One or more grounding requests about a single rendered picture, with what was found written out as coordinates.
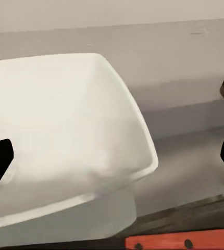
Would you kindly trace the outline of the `parer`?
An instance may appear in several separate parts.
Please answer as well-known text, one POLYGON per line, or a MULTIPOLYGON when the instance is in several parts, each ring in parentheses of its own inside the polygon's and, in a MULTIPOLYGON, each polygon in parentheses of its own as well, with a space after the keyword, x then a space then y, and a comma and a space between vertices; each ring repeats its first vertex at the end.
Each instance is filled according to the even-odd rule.
POLYGON ((224 250, 224 229, 17 245, 0 250, 224 250))

